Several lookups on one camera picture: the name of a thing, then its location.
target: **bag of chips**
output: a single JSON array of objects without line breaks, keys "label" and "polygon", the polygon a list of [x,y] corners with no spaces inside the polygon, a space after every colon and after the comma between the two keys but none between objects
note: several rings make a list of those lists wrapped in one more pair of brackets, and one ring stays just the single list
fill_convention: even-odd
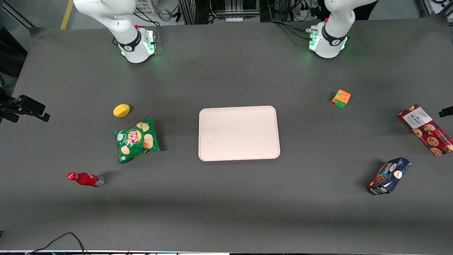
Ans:
[{"label": "bag of chips", "polygon": [[118,157],[120,164],[148,151],[160,151],[151,117],[144,119],[131,129],[115,131],[115,136],[120,149]]}]

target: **orange rubik's cube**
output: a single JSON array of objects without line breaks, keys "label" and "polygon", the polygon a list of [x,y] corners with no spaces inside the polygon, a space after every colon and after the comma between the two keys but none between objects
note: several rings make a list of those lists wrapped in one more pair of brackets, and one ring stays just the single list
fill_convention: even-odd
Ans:
[{"label": "orange rubik's cube", "polygon": [[332,104],[335,104],[339,108],[343,108],[347,102],[349,101],[349,98],[351,97],[351,94],[344,90],[339,90],[335,97],[332,100]]}]

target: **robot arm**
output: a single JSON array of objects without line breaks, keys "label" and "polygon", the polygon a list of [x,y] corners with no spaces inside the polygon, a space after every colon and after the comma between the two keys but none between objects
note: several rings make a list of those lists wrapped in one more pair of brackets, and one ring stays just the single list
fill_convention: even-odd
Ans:
[{"label": "robot arm", "polygon": [[344,48],[347,33],[356,21],[354,9],[371,4],[377,0],[325,0],[326,8],[331,12],[328,20],[321,22],[307,32],[313,39],[309,49],[323,58],[336,57]]},{"label": "robot arm", "polygon": [[135,10],[135,0],[74,0],[81,13],[94,18],[106,26],[120,43],[129,43],[137,36],[137,30],[125,15]]},{"label": "robot arm", "polygon": [[74,5],[109,29],[128,61],[140,63],[155,53],[154,32],[134,26],[126,16],[134,13],[135,0],[74,0]]}]

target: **blue cookie box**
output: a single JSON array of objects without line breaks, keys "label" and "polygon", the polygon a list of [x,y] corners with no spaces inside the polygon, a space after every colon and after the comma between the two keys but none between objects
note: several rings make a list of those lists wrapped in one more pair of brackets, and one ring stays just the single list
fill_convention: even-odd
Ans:
[{"label": "blue cookie box", "polygon": [[[375,196],[392,193],[411,164],[403,157],[387,161],[368,185],[368,191]],[[376,184],[375,180],[382,179],[381,176],[385,176],[385,180]]]}]

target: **cookie package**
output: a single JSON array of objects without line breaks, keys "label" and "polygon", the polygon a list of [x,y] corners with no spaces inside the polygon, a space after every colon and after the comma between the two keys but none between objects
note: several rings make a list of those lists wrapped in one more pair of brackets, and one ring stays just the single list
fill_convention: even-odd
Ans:
[{"label": "cookie package", "polygon": [[119,147],[120,164],[148,151],[160,151],[151,117],[142,120],[131,129],[115,131],[115,136]]},{"label": "cookie package", "polygon": [[367,190],[375,196],[392,193],[411,164],[403,157],[385,162],[368,185]]},{"label": "cookie package", "polygon": [[439,157],[453,152],[451,137],[418,104],[398,115],[434,156]]}]

